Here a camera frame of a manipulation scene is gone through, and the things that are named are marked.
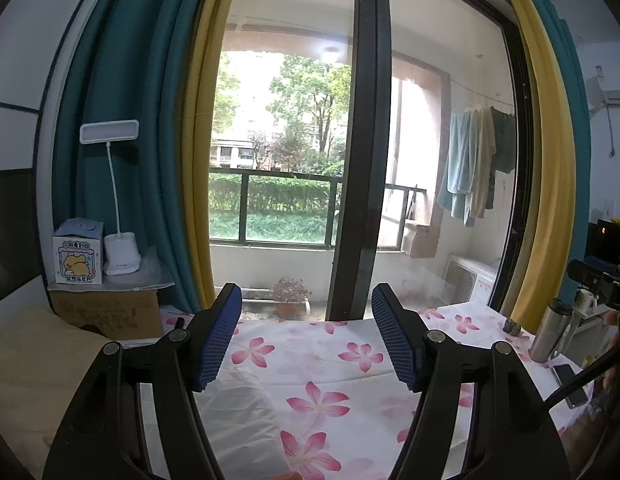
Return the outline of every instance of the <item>black door frame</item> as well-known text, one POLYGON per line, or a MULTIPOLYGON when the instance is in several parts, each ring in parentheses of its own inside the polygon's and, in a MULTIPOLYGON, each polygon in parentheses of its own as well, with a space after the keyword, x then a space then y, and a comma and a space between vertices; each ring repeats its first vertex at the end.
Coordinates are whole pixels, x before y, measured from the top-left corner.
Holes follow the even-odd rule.
MULTIPOLYGON (((516 23, 487 0, 462 0, 501 27, 517 117, 517 167, 510 225, 488 306, 498 310, 510 285, 528 220, 534 131, 524 44, 516 23)), ((383 205, 390 124, 392 45, 389 0, 355 0, 351 105, 341 218, 326 320, 362 319, 383 205)))

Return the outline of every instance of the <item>brown cardboard box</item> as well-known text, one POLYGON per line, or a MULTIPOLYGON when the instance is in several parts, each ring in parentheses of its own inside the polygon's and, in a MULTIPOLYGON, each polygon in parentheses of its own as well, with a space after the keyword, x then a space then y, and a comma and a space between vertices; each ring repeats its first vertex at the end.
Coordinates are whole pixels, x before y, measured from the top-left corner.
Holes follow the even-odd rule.
POLYGON ((115 340, 163 336, 156 290, 127 292, 51 291, 54 311, 74 326, 97 326, 115 340))

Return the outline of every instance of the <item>potted plant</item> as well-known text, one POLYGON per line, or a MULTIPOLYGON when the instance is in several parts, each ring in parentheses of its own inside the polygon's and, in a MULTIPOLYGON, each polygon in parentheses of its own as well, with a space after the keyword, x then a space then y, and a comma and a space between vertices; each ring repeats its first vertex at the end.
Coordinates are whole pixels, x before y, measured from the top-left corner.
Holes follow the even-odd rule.
POLYGON ((281 278, 272 287, 272 299, 278 303, 277 312, 282 319, 294 317, 300 306, 304 314, 308 315, 310 312, 309 295, 311 292, 303 286, 303 280, 281 278))

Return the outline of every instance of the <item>yellow curtain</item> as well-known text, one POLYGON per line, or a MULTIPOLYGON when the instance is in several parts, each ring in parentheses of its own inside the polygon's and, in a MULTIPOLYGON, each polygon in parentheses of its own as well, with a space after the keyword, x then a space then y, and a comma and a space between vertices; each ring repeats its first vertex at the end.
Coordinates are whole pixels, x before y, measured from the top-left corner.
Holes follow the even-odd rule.
POLYGON ((533 111, 533 127, 534 127, 534 144, 533 144, 533 162, 532 162, 532 190, 530 192, 530 206, 528 207, 528 218, 526 220, 526 228, 523 233, 523 240, 519 250, 519 257, 515 264, 514 272, 510 280, 510 285, 506 291, 506 296, 501 304, 500 313, 503 316, 510 317, 514 310, 514 305, 523 285, 523 278, 526 275, 528 263, 530 262, 530 254, 532 253, 532 244, 535 241, 536 221, 539 214, 539 195, 541 193, 541 117, 539 117, 539 96, 536 90, 535 73, 532 71, 530 63, 530 53, 524 43, 526 51, 526 60, 528 62, 528 78, 530 80, 530 94, 532 96, 533 111))
POLYGON ((215 299, 207 211, 208 172, 216 73, 231 1, 203 1, 183 105, 183 204, 192 272, 195 275, 199 300, 204 308, 209 308, 215 299))
POLYGON ((535 238, 512 319, 536 332, 559 292, 574 219, 575 162, 568 98, 554 50, 532 0, 510 0, 535 74, 541 125, 541 187, 535 238))

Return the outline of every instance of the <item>black phone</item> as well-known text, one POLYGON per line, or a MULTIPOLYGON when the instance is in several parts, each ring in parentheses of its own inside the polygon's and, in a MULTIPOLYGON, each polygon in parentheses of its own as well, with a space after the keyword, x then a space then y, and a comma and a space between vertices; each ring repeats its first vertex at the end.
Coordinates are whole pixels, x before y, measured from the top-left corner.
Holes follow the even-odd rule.
MULTIPOLYGON (((570 365, 556 365, 552 367, 552 375, 556 378, 560 385, 569 383, 574 377, 574 372, 570 365)), ((565 402, 568 403, 570 409, 578 406, 583 406, 588 402, 588 396, 583 388, 579 388, 577 391, 571 393, 565 402)))

